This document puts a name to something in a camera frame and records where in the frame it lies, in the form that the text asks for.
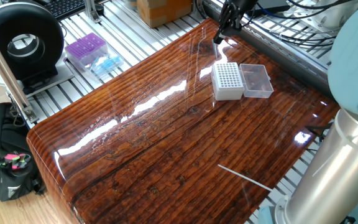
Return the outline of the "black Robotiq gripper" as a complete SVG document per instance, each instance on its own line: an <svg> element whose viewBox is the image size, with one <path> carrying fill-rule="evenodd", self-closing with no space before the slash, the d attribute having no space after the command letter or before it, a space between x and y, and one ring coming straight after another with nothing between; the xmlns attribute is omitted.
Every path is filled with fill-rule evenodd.
<svg viewBox="0 0 358 224"><path fill-rule="evenodd" d="M223 4L219 16L219 27L213 38L215 44L220 44L225 36L231 37L242 30L241 20L243 15L254 8L258 0L228 0Z"/></svg>

